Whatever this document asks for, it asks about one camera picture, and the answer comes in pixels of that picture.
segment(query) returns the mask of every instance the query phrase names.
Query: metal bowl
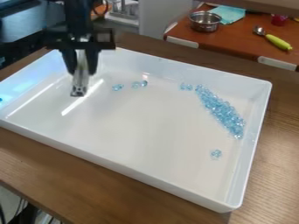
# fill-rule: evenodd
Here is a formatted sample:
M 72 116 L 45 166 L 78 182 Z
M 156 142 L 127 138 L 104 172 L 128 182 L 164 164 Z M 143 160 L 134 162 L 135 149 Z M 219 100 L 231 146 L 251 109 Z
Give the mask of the metal bowl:
M 189 15 L 191 28 L 197 32 L 215 32 L 221 21 L 221 16 L 208 11 L 196 11 Z

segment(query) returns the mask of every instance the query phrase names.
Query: spoon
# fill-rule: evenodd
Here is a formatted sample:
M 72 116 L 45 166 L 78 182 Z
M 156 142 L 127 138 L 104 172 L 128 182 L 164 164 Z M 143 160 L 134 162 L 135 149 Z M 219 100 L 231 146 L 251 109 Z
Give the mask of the spoon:
M 293 47 L 287 43 L 286 41 L 280 39 L 280 38 L 277 38 L 271 34 L 266 34 L 264 28 L 256 25 L 254 27 L 254 33 L 259 35 L 259 36 L 264 36 L 266 39 L 268 39 L 270 42 L 272 42 L 274 45 L 278 46 L 279 48 L 281 48 L 282 50 L 286 50 L 286 51 L 289 51 L 289 50 L 292 50 Z

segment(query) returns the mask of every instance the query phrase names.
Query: white wall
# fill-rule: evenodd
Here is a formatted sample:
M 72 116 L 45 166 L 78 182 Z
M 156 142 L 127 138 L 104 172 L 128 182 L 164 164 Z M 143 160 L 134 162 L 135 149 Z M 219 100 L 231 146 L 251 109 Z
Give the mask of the white wall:
M 163 38 L 168 25 L 192 8 L 193 0 L 139 0 L 139 33 Z

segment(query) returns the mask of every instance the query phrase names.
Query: teal cloth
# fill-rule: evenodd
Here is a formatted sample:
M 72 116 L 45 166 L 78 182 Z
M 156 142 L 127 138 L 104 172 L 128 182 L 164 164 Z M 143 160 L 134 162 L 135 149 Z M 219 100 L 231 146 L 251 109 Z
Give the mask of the teal cloth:
M 220 5 L 219 7 L 209 11 L 221 16 L 221 24 L 223 25 L 232 24 L 245 16 L 244 9 L 229 7 L 225 5 Z

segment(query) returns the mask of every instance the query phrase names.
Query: yellow handle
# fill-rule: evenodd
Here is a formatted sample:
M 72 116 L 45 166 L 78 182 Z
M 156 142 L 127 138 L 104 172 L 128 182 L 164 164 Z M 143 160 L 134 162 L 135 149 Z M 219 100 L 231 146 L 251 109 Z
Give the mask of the yellow handle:
M 277 38 L 271 34 L 267 34 L 266 35 L 266 38 L 271 41 L 273 44 L 275 44 L 276 46 L 278 46 L 279 48 L 281 48 L 282 50 L 292 50 L 293 47 L 287 43 L 286 41 L 280 39 L 280 38 Z

